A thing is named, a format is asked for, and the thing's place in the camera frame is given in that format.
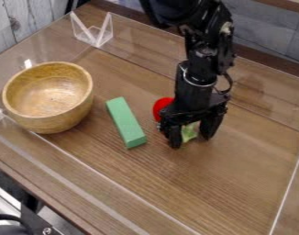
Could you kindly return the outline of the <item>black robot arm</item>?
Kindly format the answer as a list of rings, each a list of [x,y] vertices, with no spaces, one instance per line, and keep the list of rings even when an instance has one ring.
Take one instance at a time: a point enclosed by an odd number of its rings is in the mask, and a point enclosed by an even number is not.
[[[176,27],[186,39],[187,59],[178,63],[174,99],[158,111],[158,129],[178,149],[183,127],[199,123],[204,139],[214,138],[227,113],[231,90],[218,90],[219,77],[234,66],[232,13],[222,0],[140,0],[159,28]]]

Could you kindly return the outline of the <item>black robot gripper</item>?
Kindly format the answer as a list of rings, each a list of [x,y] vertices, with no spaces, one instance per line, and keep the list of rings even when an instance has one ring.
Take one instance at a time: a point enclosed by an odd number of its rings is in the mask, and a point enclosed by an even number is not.
[[[187,70],[187,66],[180,63],[176,68],[174,100],[159,112],[159,129],[174,149],[179,149],[183,144],[182,127],[196,121],[200,121],[203,138],[214,138],[231,100],[231,89],[216,90],[216,78],[210,84],[203,84]]]

